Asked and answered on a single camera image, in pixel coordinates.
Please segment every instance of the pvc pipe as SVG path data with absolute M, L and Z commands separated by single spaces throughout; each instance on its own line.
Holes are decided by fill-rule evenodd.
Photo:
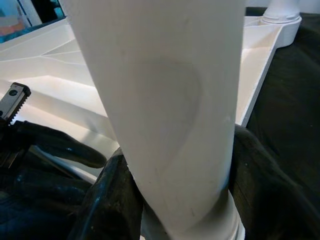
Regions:
M 270 24 L 285 24 L 299 18 L 299 0 L 272 0 L 262 19 Z
M 234 239 L 244 0 L 64 0 L 135 182 L 172 239 Z M 210 229 L 197 226 L 218 200 Z M 217 219 L 223 219 L 215 226 Z

